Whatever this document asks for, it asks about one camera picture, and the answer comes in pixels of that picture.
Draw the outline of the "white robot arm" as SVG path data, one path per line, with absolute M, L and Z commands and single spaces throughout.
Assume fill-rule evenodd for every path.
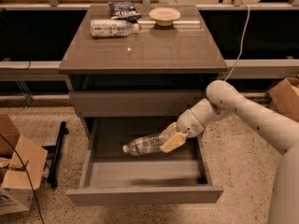
M 183 112 L 168 126 L 161 146 L 168 153 L 205 127 L 234 113 L 282 154 L 275 175 L 267 224 L 299 224 L 299 123 L 244 97 L 232 85 L 216 80 L 206 88 L 206 98 Z

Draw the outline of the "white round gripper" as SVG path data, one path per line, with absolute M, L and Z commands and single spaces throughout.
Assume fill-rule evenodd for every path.
M 173 122 L 165 129 L 167 133 L 174 134 L 171 134 L 170 137 L 160 146 L 160 150 L 164 153 L 169 153 L 184 145 L 187 137 L 196 137 L 202 133 L 204 129 L 204 126 L 198 118 L 190 109 L 188 109 L 178 117 L 177 123 Z

